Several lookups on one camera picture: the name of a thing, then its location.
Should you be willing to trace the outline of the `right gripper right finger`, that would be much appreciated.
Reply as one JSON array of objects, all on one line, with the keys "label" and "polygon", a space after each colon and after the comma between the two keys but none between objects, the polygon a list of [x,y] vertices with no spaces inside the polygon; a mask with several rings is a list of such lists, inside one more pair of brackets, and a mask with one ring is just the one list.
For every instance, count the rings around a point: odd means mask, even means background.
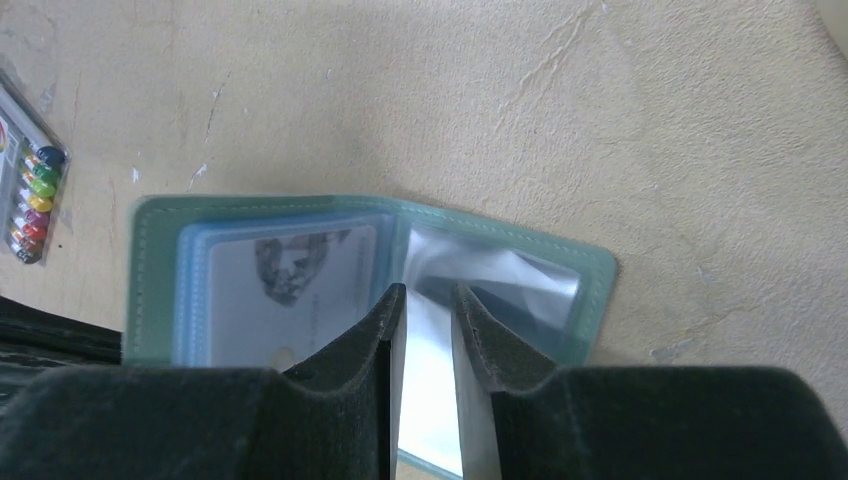
[{"label": "right gripper right finger", "polygon": [[816,393],[771,367],[568,367],[464,285],[452,350],[467,479],[843,479]]}]

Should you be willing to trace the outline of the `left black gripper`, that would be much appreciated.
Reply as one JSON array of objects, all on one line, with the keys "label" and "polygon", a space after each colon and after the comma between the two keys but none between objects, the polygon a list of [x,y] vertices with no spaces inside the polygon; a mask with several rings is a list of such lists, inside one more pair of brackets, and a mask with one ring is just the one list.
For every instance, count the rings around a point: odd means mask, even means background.
[{"label": "left black gripper", "polygon": [[47,369],[121,360],[120,332],[1,299],[3,405]]}]

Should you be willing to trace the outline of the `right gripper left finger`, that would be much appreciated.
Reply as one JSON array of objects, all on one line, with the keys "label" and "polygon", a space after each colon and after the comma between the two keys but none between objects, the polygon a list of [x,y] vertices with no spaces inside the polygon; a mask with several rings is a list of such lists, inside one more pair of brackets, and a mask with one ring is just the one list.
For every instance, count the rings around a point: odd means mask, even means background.
[{"label": "right gripper left finger", "polygon": [[406,289],[284,372],[54,368],[1,421],[5,479],[391,479]]}]

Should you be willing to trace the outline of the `silver credit card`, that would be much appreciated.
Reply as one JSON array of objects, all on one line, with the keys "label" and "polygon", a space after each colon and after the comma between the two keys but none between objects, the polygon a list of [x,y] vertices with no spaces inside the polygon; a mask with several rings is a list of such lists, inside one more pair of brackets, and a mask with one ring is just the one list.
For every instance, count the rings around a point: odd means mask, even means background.
[{"label": "silver credit card", "polygon": [[358,225],[215,245],[204,360],[283,369],[316,353],[371,308],[376,243]]}]

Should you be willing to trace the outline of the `green card holder wallet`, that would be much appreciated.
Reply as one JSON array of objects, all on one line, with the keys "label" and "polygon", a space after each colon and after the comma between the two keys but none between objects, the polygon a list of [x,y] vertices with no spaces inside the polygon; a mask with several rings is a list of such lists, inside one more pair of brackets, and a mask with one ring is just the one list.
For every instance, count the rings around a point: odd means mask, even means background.
[{"label": "green card holder wallet", "polygon": [[407,291],[400,456],[441,478],[459,479],[453,288],[468,286],[501,323],[549,358],[582,365],[617,276],[610,251],[386,197],[145,197],[132,216],[123,358],[134,365],[236,367],[210,366],[203,358],[212,248],[358,225],[377,231],[371,308],[393,283]]}]

